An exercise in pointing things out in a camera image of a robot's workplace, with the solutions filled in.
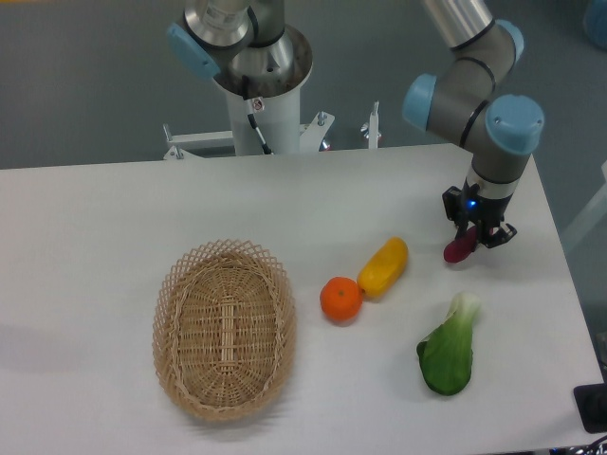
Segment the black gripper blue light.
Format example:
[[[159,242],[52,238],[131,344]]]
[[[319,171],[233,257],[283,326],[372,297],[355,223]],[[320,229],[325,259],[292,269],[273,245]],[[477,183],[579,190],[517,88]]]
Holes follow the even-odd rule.
[[[479,244],[494,248],[508,243],[517,229],[504,221],[506,208],[514,193],[515,183],[497,184],[479,176],[468,176],[464,187],[449,187],[442,194],[447,218],[457,230],[454,239],[464,237],[469,222],[482,223]]]

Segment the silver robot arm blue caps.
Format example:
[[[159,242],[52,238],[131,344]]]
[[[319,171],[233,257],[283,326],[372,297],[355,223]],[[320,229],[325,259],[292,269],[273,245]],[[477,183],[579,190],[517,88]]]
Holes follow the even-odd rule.
[[[408,89],[403,117],[471,153],[462,187],[442,196],[455,242],[493,248],[516,233],[506,208],[537,148],[542,108],[498,84],[524,51],[522,33],[493,18],[482,1],[427,1],[424,9],[453,54],[441,76]],[[300,124],[300,91],[313,65],[309,42],[285,21],[281,1],[189,1],[166,32],[173,53],[196,77],[225,94],[239,155],[312,154],[327,118]]]

